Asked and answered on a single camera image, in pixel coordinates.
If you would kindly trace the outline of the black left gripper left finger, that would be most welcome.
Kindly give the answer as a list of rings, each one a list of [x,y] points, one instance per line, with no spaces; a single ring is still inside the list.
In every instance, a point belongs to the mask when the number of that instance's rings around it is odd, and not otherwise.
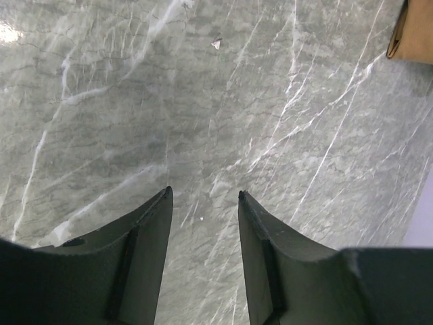
[[[153,324],[173,191],[60,246],[1,241],[2,324]]]

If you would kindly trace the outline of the mustard garment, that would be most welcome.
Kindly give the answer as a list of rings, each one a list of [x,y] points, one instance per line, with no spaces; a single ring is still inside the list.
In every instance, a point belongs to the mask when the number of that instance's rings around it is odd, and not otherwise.
[[[403,2],[386,57],[432,64],[432,0]]]

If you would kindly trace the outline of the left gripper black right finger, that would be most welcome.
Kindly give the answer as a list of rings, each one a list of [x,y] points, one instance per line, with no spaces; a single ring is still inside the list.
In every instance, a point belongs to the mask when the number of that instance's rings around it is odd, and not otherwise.
[[[251,324],[431,324],[432,250],[336,251],[239,193]]]

